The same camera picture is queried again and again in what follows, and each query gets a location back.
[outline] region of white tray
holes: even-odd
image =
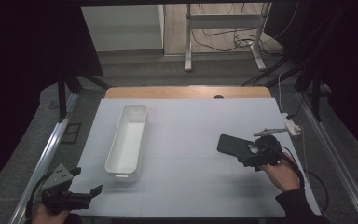
[[[105,170],[117,181],[135,182],[142,172],[146,139],[147,107],[125,105],[115,138],[106,160]]]

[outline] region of gray floor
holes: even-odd
[[[217,54],[196,55],[194,57],[194,70],[186,73],[183,69],[182,57],[162,56],[155,52],[141,54],[117,55],[105,53],[100,55],[105,77],[102,79],[117,86],[159,86],[159,85],[234,85],[251,77],[260,75],[250,53],[243,54]],[[272,66],[278,58],[266,58],[267,66]],[[276,71],[269,78],[274,78],[281,71],[290,69],[290,63]],[[55,157],[51,167],[58,162],[68,166],[76,166],[77,158],[69,157],[68,150],[77,150],[79,157],[87,139],[88,131],[92,124],[93,114],[98,107],[98,100],[103,97],[103,90],[87,80],[81,80],[85,90],[76,103],[76,113],[71,122],[82,122],[82,132],[73,145],[61,145],[59,154]],[[282,108],[283,111],[292,114],[299,105],[297,94],[293,91],[296,77],[285,80],[282,85]],[[270,89],[273,97],[279,102],[278,87]],[[57,87],[55,85],[46,88],[41,93],[41,103],[30,124],[26,134],[21,139],[16,151],[10,158],[4,170],[0,174],[0,223],[8,223],[12,213],[27,185],[35,165],[45,147],[48,138],[58,120]],[[358,142],[340,122],[327,103],[327,98],[321,99],[321,114],[326,130],[337,146],[340,155],[347,164],[354,179],[358,183]],[[342,187],[335,169],[326,156],[324,147],[317,134],[310,125],[310,121],[303,111],[294,118],[305,130],[303,138],[293,138],[293,142],[304,164],[307,159],[309,169],[317,174],[325,183],[330,195],[330,204],[326,214],[336,223],[358,223],[358,214]],[[319,182],[310,178],[313,192],[321,206],[325,204],[324,191]],[[97,223],[109,223],[108,219],[97,220]]]

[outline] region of white wall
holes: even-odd
[[[163,49],[162,7],[82,7],[97,51]]]

